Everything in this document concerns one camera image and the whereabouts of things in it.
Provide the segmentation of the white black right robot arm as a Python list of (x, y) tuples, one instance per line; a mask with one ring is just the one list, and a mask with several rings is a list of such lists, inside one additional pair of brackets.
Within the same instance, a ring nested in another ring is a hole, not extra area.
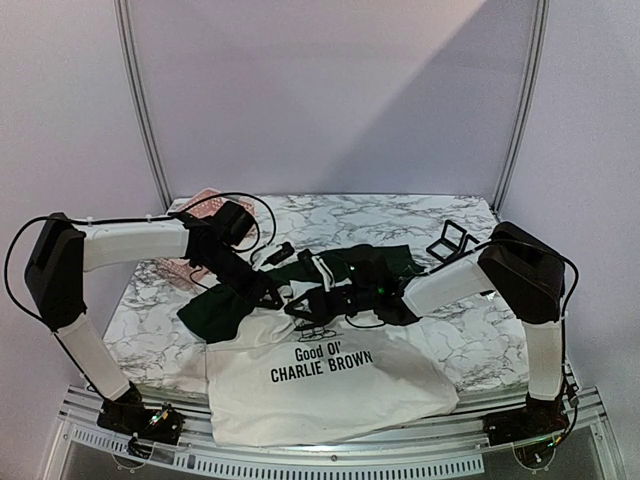
[(393, 275), (369, 245), (347, 261), (349, 282), (324, 283), (292, 302), (287, 314), (313, 326), (372, 311), (388, 325), (407, 326), (472, 295), (498, 294), (522, 323), (528, 352), (528, 393), (523, 407), (488, 414), (483, 430), (492, 446), (521, 443), (551, 452), (573, 426), (563, 410), (564, 318), (573, 291), (565, 286), (570, 261), (511, 222), (501, 222), (480, 242), (448, 220), (427, 253), (439, 261), (429, 272)]

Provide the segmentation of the white and green t-shirt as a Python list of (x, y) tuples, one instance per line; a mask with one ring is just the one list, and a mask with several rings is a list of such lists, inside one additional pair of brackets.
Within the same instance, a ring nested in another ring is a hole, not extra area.
[(452, 412), (454, 384), (428, 358), (417, 325), (370, 311), (313, 326), (256, 308), (223, 284), (178, 311), (205, 342), (215, 441), (235, 446), (334, 442)]

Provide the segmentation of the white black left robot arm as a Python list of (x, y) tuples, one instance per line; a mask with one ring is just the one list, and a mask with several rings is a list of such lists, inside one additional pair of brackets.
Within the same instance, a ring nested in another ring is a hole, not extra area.
[(88, 318), (85, 273), (120, 263), (186, 259), (209, 270), (254, 307), (283, 307), (276, 283), (235, 251), (251, 226), (242, 207), (233, 204), (230, 209), (204, 218), (186, 211), (123, 220), (82, 221), (63, 213), (42, 218), (43, 228), (25, 267), (25, 284), (37, 319), (102, 398), (99, 427), (133, 439), (175, 445), (184, 417), (170, 405), (145, 406)]

